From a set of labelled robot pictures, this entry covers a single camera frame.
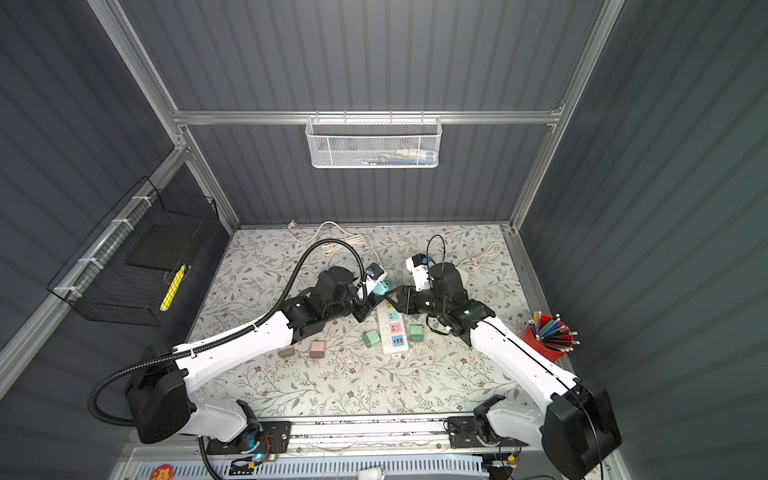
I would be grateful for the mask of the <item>pink cube adapter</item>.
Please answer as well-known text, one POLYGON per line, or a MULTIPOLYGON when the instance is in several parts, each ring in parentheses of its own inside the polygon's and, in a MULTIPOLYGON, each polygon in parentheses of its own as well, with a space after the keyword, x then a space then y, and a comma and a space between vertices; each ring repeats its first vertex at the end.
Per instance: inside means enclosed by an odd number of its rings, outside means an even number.
POLYGON ((320 359, 326 355, 327 343, 325 341, 313 341, 310 346, 309 356, 311 358, 320 359))

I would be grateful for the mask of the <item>yellow marker pen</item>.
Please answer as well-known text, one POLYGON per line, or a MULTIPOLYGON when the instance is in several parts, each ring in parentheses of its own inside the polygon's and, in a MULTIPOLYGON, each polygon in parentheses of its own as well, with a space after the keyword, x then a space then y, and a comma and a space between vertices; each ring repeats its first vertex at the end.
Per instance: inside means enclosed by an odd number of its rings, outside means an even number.
POLYGON ((162 299, 162 301, 160 303, 159 310, 161 312, 167 312, 170 309, 170 307, 171 307, 171 305, 172 305, 172 303, 173 303, 173 301, 175 299, 175 296, 176 296, 176 294, 177 294, 177 292, 178 292, 178 290, 180 288, 180 285, 181 285, 181 283, 184 280, 184 277, 185 277, 185 275, 187 273, 187 270, 188 270, 187 266, 182 264, 181 267, 178 269, 178 271, 175 273, 175 275, 174 275, 173 279, 171 280, 171 283, 170 283, 170 285, 169 285, 169 287, 168 287, 168 289, 167 289, 167 291, 166 291, 166 293, 165 293, 165 295, 164 295, 164 297, 163 297, 163 299, 162 299))

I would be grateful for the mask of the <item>red pen cup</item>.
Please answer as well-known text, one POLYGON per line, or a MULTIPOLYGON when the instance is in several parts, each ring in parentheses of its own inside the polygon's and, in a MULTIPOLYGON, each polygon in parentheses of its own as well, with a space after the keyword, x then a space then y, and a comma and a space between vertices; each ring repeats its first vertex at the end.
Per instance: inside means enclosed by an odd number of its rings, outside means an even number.
POLYGON ((531 325, 528 325, 524 328, 521 339, 525 344, 530 346, 533 350, 535 350, 550 362, 556 362, 567 354, 567 352, 562 348, 552 349, 546 347, 543 343, 537 340, 534 336, 531 325))

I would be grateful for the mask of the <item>pens in red cup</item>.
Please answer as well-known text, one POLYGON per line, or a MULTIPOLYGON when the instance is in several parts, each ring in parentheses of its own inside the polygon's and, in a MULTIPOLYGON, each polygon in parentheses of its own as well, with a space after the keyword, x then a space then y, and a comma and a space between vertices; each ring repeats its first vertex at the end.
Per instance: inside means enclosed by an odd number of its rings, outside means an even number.
POLYGON ((578 333, 571 330, 559 314, 545 315, 541 311, 536 311, 528 321, 528 325, 532 326, 535 338, 546 347, 562 348, 568 353, 581 344, 578 333))

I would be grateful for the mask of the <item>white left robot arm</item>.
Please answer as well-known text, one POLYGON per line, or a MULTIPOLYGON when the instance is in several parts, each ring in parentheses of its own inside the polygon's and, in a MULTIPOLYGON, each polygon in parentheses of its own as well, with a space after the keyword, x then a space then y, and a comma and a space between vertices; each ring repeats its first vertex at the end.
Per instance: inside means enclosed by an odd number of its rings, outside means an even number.
POLYGON ((202 394, 202 387, 262 354, 321 332, 331 320, 346 316, 363 320, 379 302, 374 290, 386 277, 376 263, 361 279, 343 267, 326 268, 314 287, 284 300, 267 321, 248 323, 243 336, 226 341, 218 334, 199 344, 182 344, 177 349, 190 351, 190 356, 134 372, 125 396, 140 441, 154 444, 183 434, 209 437, 243 453, 261 448, 264 435, 247 403, 215 402, 202 394), (198 345, 204 352, 197 352, 198 345))

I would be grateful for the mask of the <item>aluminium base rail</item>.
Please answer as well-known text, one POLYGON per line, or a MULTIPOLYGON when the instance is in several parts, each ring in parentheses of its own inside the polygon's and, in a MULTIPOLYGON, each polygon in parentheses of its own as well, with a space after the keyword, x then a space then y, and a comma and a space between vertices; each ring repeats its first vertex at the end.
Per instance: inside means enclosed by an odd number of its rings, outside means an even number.
MULTIPOLYGON (((266 417, 260 420, 262 425, 275 422, 291 424, 287 450, 279 454, 282 458, 304 458, 329 455, 398 455, 408 453, 499 453, 496 444, 478 445, 455 449, 451 447, 449 437, 458 436, 449 433, 454 423, 449 420, 460 418, 471 423, 472 414, 468 412, 416 413, 416 414, 381 414, 357 416, 295 416, 284 418, 266 417)), ((523 434, 513 434, 514 441, 507 449, 522 452, 541 452, 540 446, 523 440, 523 434)), ((138 434, 131 432, 128 441, 118 457, 118 463, 140 462, 145 460, 199 460, 197 442, 192 436, 175 435, 153 445, 139 442, 138 434)))

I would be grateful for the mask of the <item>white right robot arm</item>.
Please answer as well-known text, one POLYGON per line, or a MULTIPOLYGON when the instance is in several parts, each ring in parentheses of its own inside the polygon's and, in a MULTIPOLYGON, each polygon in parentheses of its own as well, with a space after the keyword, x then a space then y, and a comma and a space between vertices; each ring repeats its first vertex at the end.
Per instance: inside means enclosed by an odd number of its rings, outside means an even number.
POLYGON ((494 395, 473 411, 478 442, 498 447, 519 440, 544 451, 568 479, 583 479, 622 442, 606 389, 579 379, 515 335, 484 303, 469 297, 460 272, 418 254, 406 261, 413 284, 388 294, 395 309, 435 318, 448 335, 488 357, 531 397, 524 408, 494 395))

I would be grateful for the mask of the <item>pink plug adapter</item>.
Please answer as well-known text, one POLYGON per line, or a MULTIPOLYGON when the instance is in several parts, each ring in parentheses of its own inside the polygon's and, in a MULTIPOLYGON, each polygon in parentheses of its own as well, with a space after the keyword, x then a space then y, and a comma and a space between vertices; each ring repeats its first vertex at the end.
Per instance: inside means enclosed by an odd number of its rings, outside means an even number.
POLYGON ((291 358, 291 357, 296 355, 295 346, 294 345, 289 345, 287 347, 283 347, 283 348, 278 350, 277 355, 278 355, 279 358, 283 358, 283 359, 291 358))

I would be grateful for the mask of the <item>light green plug adapter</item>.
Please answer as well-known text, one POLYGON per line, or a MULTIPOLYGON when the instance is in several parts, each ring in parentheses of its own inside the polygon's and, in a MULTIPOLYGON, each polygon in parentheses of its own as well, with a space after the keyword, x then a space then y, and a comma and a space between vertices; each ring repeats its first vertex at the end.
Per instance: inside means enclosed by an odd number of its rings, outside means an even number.
POLYGON ((424 327, 418 324, 412 324, 408 329, 408 339, 412 343, 421 343, 424 341, 424 327))

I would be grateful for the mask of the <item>long white multicolour power strip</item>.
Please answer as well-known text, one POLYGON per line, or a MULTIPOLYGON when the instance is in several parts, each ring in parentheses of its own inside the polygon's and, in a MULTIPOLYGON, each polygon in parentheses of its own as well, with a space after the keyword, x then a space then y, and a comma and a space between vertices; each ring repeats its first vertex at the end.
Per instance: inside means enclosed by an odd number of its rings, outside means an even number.
POLYGON ((388 301, 383 301, 377 306, 376 315, 383 353, 401 357, 409 349, 403 315, 388 301))

